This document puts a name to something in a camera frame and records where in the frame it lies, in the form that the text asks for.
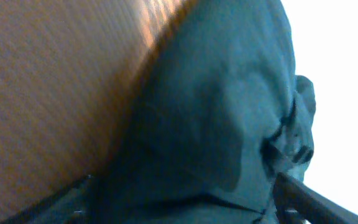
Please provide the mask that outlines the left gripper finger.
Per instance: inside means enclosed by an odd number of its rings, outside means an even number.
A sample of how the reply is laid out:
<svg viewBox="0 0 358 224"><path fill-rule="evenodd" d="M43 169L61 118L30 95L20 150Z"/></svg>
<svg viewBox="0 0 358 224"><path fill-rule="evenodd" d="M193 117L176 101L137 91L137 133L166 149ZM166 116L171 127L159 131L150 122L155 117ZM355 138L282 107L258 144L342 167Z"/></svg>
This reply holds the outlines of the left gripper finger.
<svg viewBox="0 0 358 224"><path fill-rule="evenodd" d="M282 224L358 224L358 215L283 173L275 180L273 199Z"/></svg>

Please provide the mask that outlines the black hoodie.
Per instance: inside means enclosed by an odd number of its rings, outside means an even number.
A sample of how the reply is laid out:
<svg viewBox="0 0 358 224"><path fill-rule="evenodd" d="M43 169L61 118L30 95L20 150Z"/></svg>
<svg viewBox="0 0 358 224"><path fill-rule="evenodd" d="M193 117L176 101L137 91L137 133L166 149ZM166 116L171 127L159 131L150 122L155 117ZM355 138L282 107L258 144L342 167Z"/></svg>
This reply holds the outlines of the black hoodie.
<svg viewBox="0 0 358 224"><path fill-rule="evenodd" d="M276 223L275 179L303 179L315 109L280 0L200 1L106 170L7 222Z"/></svg>

